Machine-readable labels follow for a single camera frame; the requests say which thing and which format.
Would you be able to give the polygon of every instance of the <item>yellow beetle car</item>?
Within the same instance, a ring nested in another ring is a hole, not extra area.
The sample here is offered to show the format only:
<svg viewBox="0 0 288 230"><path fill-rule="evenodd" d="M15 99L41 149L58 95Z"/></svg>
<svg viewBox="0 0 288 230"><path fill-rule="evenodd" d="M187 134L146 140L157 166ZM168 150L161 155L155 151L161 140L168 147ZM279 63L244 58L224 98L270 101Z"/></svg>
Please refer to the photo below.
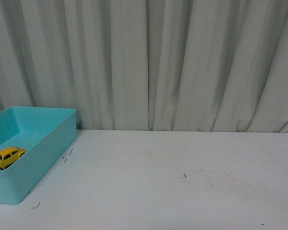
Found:
<svg viewBox="0 0 288 230"><path fill-rule="evenodd" d="M25 153L26 150L18 147L7 147L0 150L0 170L8 168Z"/></svg>

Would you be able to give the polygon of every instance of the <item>table surface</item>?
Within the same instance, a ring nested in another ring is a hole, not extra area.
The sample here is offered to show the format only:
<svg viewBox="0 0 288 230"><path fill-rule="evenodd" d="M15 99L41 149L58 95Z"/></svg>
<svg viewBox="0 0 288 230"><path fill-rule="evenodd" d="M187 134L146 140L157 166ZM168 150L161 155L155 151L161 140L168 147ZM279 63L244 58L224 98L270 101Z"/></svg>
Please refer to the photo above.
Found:
<svg viewBox="0 0 288 230"><path fill-rule="evenodd" d="M288 230L288 134L80 130L0 229Z"/></svg>

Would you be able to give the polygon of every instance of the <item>white tabletop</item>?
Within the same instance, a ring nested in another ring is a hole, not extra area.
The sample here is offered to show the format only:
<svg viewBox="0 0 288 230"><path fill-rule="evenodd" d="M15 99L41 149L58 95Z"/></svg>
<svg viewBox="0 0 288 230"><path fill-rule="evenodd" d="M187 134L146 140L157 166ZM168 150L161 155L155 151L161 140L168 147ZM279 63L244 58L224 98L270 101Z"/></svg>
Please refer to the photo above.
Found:
<svg viewBox="0 0 288 230"><path fill-rule="evenodd" d="M288 134L81 130L0 229L288 230Z"/></svg>

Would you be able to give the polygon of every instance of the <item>tray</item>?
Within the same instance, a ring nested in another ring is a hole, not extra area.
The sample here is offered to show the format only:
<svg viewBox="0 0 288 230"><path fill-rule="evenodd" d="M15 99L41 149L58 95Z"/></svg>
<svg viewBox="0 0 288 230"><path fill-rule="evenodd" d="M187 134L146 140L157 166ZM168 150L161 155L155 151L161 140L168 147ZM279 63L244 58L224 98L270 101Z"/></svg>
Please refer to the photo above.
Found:
<svg viewBox="0 0 288 230"><path fill-rule="evenodd" d="M0 171L0 203L20 203L76 135L74 109L16 106L0 112L0 149L27 150Z"/></svg>

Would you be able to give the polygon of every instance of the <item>white curtain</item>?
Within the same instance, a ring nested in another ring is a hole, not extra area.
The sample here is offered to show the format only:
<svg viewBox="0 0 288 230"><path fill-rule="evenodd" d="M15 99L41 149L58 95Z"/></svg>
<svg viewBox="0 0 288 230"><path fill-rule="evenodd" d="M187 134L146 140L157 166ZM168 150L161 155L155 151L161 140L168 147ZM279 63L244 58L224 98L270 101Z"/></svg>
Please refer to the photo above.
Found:
<svg viewBox="0 0 288 230"><path fill-rule="evenodd" d="M0 0L0 111L83 129L288 132L288 0Z"/></svg>

